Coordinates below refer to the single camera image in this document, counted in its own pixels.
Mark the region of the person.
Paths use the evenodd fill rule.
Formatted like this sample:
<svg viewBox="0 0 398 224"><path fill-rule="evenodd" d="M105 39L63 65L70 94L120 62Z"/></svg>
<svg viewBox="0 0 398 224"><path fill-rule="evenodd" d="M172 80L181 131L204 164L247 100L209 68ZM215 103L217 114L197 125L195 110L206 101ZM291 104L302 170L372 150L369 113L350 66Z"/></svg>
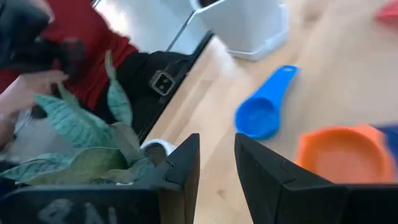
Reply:
<svg viewBox="0 0 398 224"><path fill-rule="evenodd" d="M83 42L84 58L77 73L78 79L74 82L65 80L65 86L84 107L107 123L113 123L115 119L105 102L109 79L104 67L104 56L107 50L111 50L115 67L120 67L137 49L127 37L108 27L100 13L93 8L92 1L28 0L50 17L42 37L52 41L76 39ZM10 72L11 78L23 74L16 69L0 72ZM0 121L0 150L14 140L17 119L22 111L14 113L10 120Z"/></svg>

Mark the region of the red measuring cup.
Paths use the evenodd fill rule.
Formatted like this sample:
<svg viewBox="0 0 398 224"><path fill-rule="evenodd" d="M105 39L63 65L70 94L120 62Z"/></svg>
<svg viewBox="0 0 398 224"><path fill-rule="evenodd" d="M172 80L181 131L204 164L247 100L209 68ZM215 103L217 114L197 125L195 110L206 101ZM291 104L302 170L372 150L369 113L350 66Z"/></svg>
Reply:
<svg viewBox="0 0 398 224"><path fill-rule="evenodd" d="M398 0L390 0L387 4L381 7L375 18L378 22L386 24L398 24Z"/></svg>

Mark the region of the white hexagonal plant pot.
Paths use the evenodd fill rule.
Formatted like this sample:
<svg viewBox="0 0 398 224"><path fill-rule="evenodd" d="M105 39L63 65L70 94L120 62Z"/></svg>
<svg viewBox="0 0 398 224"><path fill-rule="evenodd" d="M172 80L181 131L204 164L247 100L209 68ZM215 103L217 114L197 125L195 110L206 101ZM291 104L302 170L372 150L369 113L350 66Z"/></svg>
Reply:
<svg viewBox="0 0 398 224"><path fill-rule="evenodd" d="M204 24L238 58L256 61L288 39L289 15L281 0L216 0L190 4Z"/></svg>

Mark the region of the person's hand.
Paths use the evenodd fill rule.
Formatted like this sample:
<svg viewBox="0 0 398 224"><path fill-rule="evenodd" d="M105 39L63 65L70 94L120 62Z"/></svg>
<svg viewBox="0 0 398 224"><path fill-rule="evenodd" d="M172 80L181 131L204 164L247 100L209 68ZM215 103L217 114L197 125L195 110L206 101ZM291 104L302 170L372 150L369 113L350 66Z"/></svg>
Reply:
<svg viewBox="0 0 398 224"><path fill-rule="evenodd" d="M20 74L0 72L0 121L10 120L14 113L35 104L35 95L51 92L53 84L62 83L68 75L59 70Z"/></svg>

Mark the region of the white round plant pot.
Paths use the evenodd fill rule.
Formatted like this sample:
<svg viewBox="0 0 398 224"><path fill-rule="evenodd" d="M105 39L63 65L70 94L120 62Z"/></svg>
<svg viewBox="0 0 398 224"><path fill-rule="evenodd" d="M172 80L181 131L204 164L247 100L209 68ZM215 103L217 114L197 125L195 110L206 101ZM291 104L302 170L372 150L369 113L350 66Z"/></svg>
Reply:
<svg viewBox="0 0 398 224"><path fill-rule="evenodd" d="M155 166L161 164L176 148L162 139L152 139L141 145L141 151Z"/></svg>

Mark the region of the orange measuring cup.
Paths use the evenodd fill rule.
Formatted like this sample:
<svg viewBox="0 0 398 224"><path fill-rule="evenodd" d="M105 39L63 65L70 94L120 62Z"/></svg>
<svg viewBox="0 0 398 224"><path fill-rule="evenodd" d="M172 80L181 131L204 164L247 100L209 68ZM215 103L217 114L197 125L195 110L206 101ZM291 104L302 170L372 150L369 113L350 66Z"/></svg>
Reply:
<svg viewBox="0 0 398 224"><path fill-rule="evenodd" d="M295 163L333 183L390 184L397 181L386 136L368 125L334 126L302 134Z"/></svg>

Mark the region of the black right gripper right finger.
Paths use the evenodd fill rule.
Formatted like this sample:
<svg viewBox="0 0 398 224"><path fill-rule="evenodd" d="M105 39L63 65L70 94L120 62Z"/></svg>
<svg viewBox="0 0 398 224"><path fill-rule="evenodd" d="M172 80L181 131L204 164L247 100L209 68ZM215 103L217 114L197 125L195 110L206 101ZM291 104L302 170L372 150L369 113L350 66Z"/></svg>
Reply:
<svg viewBox="0 0 398 224"><path fill-rule="evenodd" d="M334 184L241 133L234 153L253 224L398 222L398 184Z"/></svg>

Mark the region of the small blue measuring cup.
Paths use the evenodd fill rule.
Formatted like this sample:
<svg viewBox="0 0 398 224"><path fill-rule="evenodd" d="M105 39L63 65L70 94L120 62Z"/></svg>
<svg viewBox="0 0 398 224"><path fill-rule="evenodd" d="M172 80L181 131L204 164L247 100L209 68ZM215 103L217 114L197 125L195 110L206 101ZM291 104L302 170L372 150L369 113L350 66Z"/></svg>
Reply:
<svg viewBox="0 0 398 224"><path fill-rule="evenodd" d="M257 140L273 137L280 128L280 111L285 92L300 69L283 65L237 108L234 125L238 133Z"/></svg>

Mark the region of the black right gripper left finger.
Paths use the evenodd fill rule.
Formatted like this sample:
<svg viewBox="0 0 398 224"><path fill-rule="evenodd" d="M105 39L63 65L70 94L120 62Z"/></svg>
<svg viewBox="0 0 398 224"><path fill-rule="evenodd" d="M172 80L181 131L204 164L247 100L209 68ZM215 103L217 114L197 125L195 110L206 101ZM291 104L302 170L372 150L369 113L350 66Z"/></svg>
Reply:
<svg viewBox="0 0 398 224"><path fill-rule="evenodd" d="M0 224L193 224L200 136L134 185L15 186L0 178Z"/></svg>

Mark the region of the black hand-held device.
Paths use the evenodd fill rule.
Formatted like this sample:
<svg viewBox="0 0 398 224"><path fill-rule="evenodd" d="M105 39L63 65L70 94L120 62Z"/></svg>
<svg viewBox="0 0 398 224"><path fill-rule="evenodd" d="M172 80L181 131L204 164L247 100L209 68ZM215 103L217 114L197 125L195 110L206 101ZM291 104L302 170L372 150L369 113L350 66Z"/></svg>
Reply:
<svg viewBox="0 0 398 224"><path fill-rule="evenodd" d="M50 17L28 0L0 0L0 69L22 73L50 70L54 62L71 79L84 58L83 42L52 41L40 34Z"/></svg>

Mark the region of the striped green leafy plant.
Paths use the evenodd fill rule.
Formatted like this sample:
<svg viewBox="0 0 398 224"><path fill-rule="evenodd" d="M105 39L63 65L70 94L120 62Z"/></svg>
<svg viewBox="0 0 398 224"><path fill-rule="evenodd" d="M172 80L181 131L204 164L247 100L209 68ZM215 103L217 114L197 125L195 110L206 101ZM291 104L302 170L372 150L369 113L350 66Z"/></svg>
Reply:
<svg viewBox="0 0 398 224"><path fill-rule="evenodd" d="M110 79L108 105L117 121L107 124L84 110L62 84L60 98L35 96L54 130L73 146L68 153L52 152L25 161L0 173L16 184L109 184L133 185L155 170L141 151L139 139L131 128L132 109L116 79L112 53L105 54L105 69Z"/></svg>

